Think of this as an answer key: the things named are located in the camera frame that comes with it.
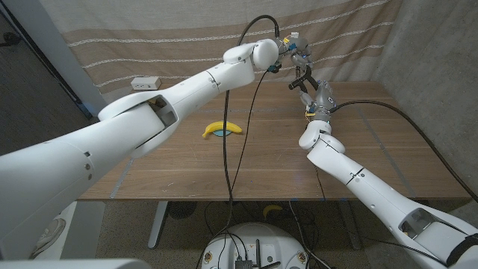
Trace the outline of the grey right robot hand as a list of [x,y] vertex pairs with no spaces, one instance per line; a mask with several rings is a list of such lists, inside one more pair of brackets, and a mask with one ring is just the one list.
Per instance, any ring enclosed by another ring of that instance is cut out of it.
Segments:
[[318,82],[314,98],[302,90],[299,91],[300,100],[305,106],[305,116],[309,121],[322,120],[328,123],[331,120],[330,111],[336,106],[332,92],[333,89],[327,81]]

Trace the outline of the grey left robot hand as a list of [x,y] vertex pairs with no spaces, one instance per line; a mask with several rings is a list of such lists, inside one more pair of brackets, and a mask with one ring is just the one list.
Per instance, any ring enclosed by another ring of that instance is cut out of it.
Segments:
[[278,63],[289,57],[292,64],[302,71],[306,71],[307,67],[312,64],[311,47],[307,39],[300,37],[298,32],[292,32],[281,40],[277,40],[277,44],[279,49]]

